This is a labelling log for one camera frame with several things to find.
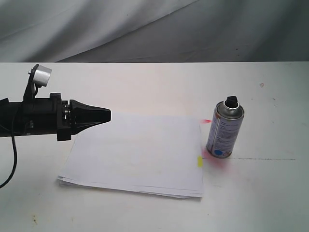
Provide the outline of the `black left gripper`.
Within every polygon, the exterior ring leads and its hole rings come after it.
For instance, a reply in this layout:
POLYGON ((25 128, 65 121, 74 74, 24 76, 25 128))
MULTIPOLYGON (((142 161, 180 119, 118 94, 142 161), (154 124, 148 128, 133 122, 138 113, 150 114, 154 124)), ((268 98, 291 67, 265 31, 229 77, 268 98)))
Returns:
POLYGON ((90 106, 76 100, 63 101, 60 93, 23 103, 25 135, 56 134, 58 141, 111 121, 110 109, 90 106))

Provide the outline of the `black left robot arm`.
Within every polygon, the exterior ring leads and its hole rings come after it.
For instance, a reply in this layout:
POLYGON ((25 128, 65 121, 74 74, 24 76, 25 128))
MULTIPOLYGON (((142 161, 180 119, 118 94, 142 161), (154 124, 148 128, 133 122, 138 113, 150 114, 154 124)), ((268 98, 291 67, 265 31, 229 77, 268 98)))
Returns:
POLYGON ((0 136, 55 134, 58 141, 68 141, 73 135, 92 126, 111 121, 111 110, 64 101, 61 94, 51 93, 48 98, 31 101, 0 101, 0 136))

